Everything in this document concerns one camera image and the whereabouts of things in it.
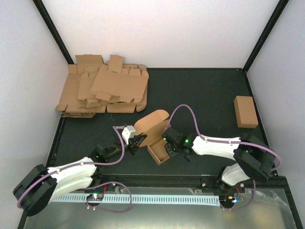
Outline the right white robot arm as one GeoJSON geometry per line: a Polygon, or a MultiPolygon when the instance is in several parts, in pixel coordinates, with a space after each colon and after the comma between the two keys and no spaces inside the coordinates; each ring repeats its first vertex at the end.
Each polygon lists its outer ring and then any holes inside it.
{"type": "Polygon", "coordinates": [[[217,179],[217,188],[228,192],[236,184],[246,180],[266,182],[272,171],[275,155],[271,149],[259,145],[259,139],[245,134],[235,138],[217,138],[204,135],[183,135],[172,127],[162,134],[169,155],[182,154],[186,160],[190,155],[217,156],[235,161],[226,166],[217,179]]]}

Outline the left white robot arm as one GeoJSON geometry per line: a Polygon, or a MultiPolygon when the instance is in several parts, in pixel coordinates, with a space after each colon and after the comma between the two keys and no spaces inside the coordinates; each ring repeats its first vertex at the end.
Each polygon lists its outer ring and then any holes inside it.
{"type": "Polygon", "coordinates": [[[127,141],[121,139],[118,144],[97,146],[89,156],[63,166],[35,166],[13,190],[17,207],[30,217],[57,197],[72,191],[98,190],[102,186],[99,168],[118,164],[126,152],[133,154],[146,137],[141,134],[127,141]]]}

